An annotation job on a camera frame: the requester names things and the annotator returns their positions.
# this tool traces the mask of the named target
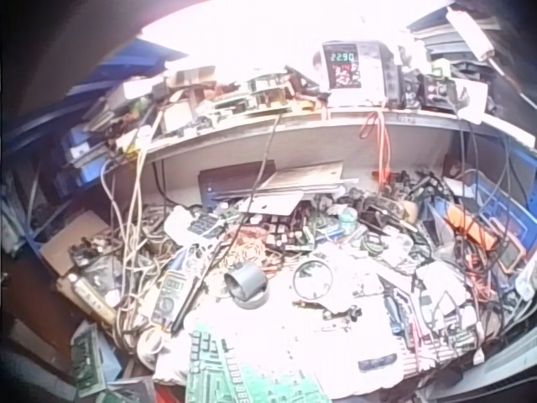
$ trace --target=digital display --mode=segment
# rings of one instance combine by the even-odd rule
[[[362,88],[356,44],[325,44],[324,53],[331,89]]]
[[[510,269],[520,256],[520,249],[513,242],[508,242],[500,258],[503,267]]]

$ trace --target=orange multimeter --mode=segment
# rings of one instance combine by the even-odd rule
[[[498,249],[502,251],[498,264],[503,272],[510,275],[514,272],[519,261],[526,255],[526,248],[510,231],[505,231],[505,226],[497,219],[491,218],[490,223],[496,228],[500,238],[505,234],[505,241]]]
[[[486,251],[493,250],[498,243],[498,236],[495,233],[474,220],[470,214],[465,213],[456,204],[449,203],[447,205],[446,221],[454,228],[465,230],[468,237]]]

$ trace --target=roll of tape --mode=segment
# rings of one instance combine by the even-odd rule
[[[267,301],[269,300],[270,292],[269,292],[269,284],[265,287],[264,290],[258,291],[258,293],[250,298],[248,301],[241,301],[237,298],[233,298],[233,302],[242,309],[258,309],[261,306],[265,305]]]
[[[233,299],[248,301],[267,285],[267,275],[255,263],[247,262],[241,268],[224,274],[227,289]]]

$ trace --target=power strip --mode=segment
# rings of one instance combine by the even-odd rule
[[[91,287],[83,277],[71,273],[69,281],[73,291],[108,325],[113,326],[116,320],[116,312],[108,306],[104,299]]]

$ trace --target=wall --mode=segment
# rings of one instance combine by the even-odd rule
[[[308,128],[277,132],[269,153],[277,169],[343,160],[343,178],[363,175],[363,169],[378,168],[376,134],[358,138],[358,126]],[[415,167],[441,167],[451,145],[452,131],[416,127],[388,128],[392,144],[393,170]],[[165,160],[169,197],[186,205],[199,203],[197,176],[200,170],[259,161],[263,158],[268,135],[226,141],[174,155]],[[127,206],[132,197],[132,170],[118,174],[117,199]],[[142,176],[145,202],[161,202],[150,164]]]

